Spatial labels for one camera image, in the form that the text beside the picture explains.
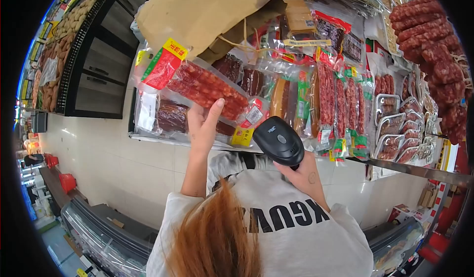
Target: yellow sign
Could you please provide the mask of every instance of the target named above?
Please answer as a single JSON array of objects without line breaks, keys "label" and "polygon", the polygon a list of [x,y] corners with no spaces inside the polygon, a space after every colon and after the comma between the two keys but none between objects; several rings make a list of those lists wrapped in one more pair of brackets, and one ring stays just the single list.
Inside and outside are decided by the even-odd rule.
[{"label": "yellow sign", "polygon": [[250,141],[252,140],[252,135],[254,134],[254,128],[245,129],[240,126],[237,126],[234,136],[232,136],[232,145],[242,145],[249,146]]},{"label": "yellow sign", "polygon": [[166,49],[167,51],[178,57],[181,61],[184,60],[188,54],[188,50],[172,38],[168,38],[166,43],[163,45],[163,49]]}]

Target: barcode scanner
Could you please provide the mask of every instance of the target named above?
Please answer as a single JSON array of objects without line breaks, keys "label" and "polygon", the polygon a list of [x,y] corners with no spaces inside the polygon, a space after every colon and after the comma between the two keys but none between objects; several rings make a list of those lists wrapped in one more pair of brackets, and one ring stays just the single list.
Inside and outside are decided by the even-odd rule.
[{"label": "barcode scanner", "polygon": [[304,146],[300,137],[284,120],[272,116],[254,131],[258,147],[272,161],[298,169],[304,157]]}]

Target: brown paper bag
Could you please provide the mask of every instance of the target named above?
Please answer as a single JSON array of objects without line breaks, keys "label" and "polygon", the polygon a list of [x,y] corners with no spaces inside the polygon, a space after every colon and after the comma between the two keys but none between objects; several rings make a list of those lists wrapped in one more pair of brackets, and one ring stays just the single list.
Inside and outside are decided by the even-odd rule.
[{"label": "brown paper bag", "polygon": [[250,36],[285,7],[282,0],[150,0],[139,11],[137,23],[153,49],[172,37],[191,49],[189,58],[199,56],[211,64],[234,47],[217,36],[241,43],[244,18]]}]

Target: white floor tile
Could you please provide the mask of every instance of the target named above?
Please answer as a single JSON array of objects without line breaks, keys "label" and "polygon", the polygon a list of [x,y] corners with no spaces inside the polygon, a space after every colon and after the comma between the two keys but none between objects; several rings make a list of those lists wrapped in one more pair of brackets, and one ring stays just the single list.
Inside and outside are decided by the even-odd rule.
[{"label": "white floor tile", "polygon": [[347,185],[327,185],[327,198],[329,208],[335,203],[347,206],[349,214],[361,224],[369,205],[370,194],[374,187],[373,182]]},{"label": "white floor tile", "polygon": [[333,185],[358,184],[365,181],[365,164],[347,160],[344,166],[334,167]]}]

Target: tile floor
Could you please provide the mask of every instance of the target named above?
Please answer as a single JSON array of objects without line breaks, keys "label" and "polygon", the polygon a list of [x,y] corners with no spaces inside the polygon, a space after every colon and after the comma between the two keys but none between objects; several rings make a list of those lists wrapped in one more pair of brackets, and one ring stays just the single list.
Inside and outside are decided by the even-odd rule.
[{"label": "tile floor", "polygon": [[[122,120],[49,114],[48,132],[40,134],[40,140],[45,152],[59,157],[59,170],[76,178],[91,205],[106,203],[159,228],[166,197],[181,188],[189,148],[128,138],[131,84]],[[210,157],[217,154],[211,151]],[[317,166],[328,205],[347,205],[363,229],[386,221],[394,205],[415,207],[426,183],[405,174],[367,182],[364,164],[352,161],[346,167],[329,161]]]}]

